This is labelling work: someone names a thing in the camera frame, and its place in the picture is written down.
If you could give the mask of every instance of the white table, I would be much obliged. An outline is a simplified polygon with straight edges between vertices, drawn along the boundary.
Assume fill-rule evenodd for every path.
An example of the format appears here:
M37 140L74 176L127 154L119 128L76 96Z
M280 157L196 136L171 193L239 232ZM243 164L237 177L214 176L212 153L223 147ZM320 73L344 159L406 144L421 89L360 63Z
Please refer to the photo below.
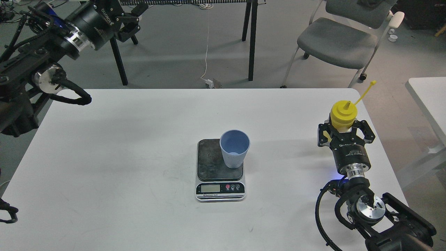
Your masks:
M406 88L429 121L440 143L397 172L403 189L446 167L446 77L411 78Z
M356 90L88 92L90 105L51 105L4 194L19 221L0 225L1 250L330 250L314 205L340 175L330 149L316 145L317 127ZM197 143L228 129L251 139L246 198L200 203ZM379 137L367 151L371 189L406 203ZM343 250L366 250L337 221L336 201L322 200L327 233Z

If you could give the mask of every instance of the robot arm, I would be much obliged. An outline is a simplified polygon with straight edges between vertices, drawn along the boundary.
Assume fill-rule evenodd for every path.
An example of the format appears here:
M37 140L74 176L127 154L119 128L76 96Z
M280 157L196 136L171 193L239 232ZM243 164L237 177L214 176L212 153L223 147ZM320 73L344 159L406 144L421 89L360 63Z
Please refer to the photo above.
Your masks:
M357 129L364 139L356 135ZM324 136L326 132L331 141ZM318 128L318 146L328 146L333 152L340 180L331 180L316 202L316 224L327 245L333 250L341 249L324 231L319 219L319 205L324 193L329 191L339 197L334 212L337 219L347 228L357 229L365 238L369 251L429 251L433 250L431 236L437 232L433 225L413 212L389 193L382 198L369 189L370 183L364 173L371 167L364 145L372 143L374 133L366 121L355 121L350 132L338 132L330 122ZM347 221L341 214L341 206L347 204ZM379 233L372 227L386 217L393 226Z
M65 20L44 2L29 7L29 12L21 12L17 31L0 56L0 132L19 137L36 129L37 115L49 99L89 104L90 95L67 79L58 61L65 55L77 59L84 48L91 46L98 50L114 37L126 41L139 31L138 17L147 8L147 4L138 4L131 13L125 13L118 0L92 0ZM25 24L36 35L16 44ZM11 58L16 50L19 54ZM63 88L73 90L79 98L57 95ZM32 103L30 99L38 95ZM2 199L0 210L8 211L11 216L11 220L0 219L0 222L17 221L18 209Z

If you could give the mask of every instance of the light blue cup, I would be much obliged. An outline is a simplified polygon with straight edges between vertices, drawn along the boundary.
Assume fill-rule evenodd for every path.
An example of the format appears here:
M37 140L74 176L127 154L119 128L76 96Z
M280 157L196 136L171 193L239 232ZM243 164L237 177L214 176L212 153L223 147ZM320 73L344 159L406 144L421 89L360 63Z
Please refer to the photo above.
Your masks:
M248 136L240 130L229 130L223 133L220 138L220 148L224 163L229 168L239 168L250 145Z

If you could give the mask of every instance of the chair wheel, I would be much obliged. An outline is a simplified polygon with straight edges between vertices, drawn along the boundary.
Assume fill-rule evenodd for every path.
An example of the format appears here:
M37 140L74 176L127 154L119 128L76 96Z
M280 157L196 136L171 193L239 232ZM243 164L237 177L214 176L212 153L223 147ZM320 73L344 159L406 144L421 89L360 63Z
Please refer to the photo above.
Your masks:
M359 75L359 79L360 80L365 80L367 78L367 74L362 73L361 75Z

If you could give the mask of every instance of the gray chair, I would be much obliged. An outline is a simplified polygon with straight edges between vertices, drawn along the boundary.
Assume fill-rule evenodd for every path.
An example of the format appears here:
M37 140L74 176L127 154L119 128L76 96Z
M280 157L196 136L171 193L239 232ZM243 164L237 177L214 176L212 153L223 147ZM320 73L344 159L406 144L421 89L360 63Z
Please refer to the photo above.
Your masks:
M390 12L390 8L396 3L396 0L384 0L375 8L362 6L358 4L357 0L326 0L325 11L328 13L357 21L373 29L379 28L387 18L391 17L381 39L378 40L373 34L324 17L313 22L322 1L319 0L311 15L309 26L297 39L297 49L291 57L281 88L286 88L285 82L299 48L305 51L304 59L312 55L339 67L357 69L349 88L357 81L359 75L360 80L365 80L367 77L365 70L375 55L381 40L390 28L398 28L404 18L402 12L397 12L395 15Z

